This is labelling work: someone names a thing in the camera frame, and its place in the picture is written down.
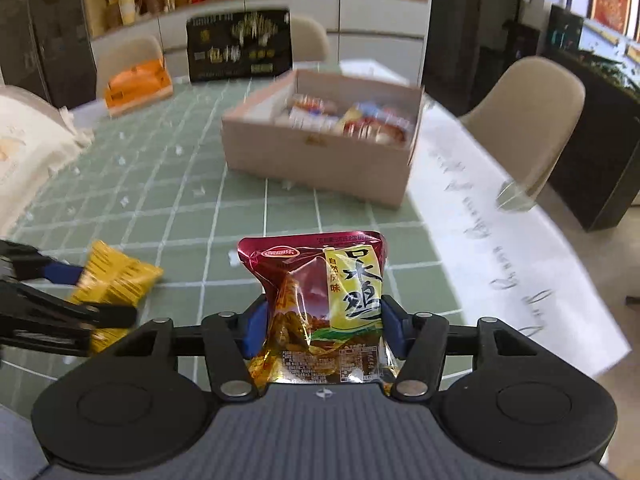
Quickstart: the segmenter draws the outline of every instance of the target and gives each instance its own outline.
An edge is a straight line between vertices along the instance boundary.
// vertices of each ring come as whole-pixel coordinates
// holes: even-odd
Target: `yellow label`
[[[162,269],[146,264],[96,240],[78,284],[69,297],[71,303],[117,303],[138,306]],[[91,350],[101,352],[127,335],[125,328],[101,328],[92,333]]]
[[[340,332],[382,328],[382,273],[373,247],[325,248],[324,257],[331,328]]]

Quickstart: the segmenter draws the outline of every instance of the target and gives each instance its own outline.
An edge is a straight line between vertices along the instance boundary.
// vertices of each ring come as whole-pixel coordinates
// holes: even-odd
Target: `beige chair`
[[[153,36],[134,38],[102,54],[96,61],[95,96],[101,99],[109,79],[137,64],[164,59],[162,47]]]
[[[326,61],[330,47],[326,30],[308,16],[290,15],[293,61]]]
[[[584,104],[584,86],[543,57],[511,65],[489,95],[460,117],[466,129],[535,198],[569,140]]]

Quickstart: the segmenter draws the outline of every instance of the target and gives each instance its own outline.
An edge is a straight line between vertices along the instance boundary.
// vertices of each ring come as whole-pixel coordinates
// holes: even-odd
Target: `black box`
[[[191,82],[280,75],[293,64],[289,10],[191,18],[187,55]]]

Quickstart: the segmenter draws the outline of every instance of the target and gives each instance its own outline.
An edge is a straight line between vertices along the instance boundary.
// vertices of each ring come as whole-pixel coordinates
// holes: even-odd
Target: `red snack package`
[[[244,238],[238,254],[270,306],[267,341],[249,363],[259,388],[394,380],[397,365],[382,339],[380,233]]]

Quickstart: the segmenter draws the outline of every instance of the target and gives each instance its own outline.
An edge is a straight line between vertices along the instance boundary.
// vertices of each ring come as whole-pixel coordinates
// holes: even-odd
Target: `cardboard box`
[[[293,70],[223,116],[222,144],[228,167],[399,206],[409,180],[418,126],[408,142],[384,145],[274,124],[286,99],[295,93],[331,100],[342,109],[366,101],[396,107],[409,113],[407,118],[416,125],[420,125],[425,99],[418,87]]]

